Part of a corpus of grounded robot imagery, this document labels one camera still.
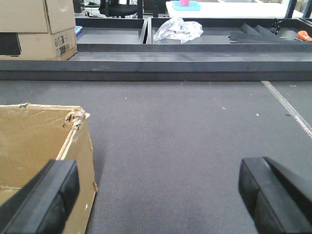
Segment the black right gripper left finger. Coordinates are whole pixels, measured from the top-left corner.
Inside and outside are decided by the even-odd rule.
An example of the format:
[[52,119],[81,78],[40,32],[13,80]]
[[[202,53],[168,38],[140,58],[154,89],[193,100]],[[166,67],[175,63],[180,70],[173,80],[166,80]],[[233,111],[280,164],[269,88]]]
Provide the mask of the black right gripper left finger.
[[61,234],[80,192],[77,162],[49,160],[0,206],[2,234]]

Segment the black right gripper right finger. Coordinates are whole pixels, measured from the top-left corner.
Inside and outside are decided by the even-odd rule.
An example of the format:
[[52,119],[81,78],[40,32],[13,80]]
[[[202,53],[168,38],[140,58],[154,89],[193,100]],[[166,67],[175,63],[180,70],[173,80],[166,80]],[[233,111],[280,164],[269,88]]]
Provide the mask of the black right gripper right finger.
[[258,233],[312,232],[312,182],[277,161],[243,158],[238,190]]

